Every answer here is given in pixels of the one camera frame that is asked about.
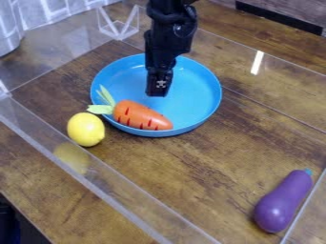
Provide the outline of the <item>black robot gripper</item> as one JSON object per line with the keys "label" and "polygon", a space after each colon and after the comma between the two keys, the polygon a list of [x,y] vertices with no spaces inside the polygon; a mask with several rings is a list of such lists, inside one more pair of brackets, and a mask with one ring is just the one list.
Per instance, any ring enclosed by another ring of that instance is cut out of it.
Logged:
{"label": "black robot gripper", "polygon": [[167,95],[174,79],[171,69],[177,57],[191,51],[198,29],[198,13],[193,6],[197,1],[149,0],[147,16],[151,19],[151,26],[144,34],[149,96]]}

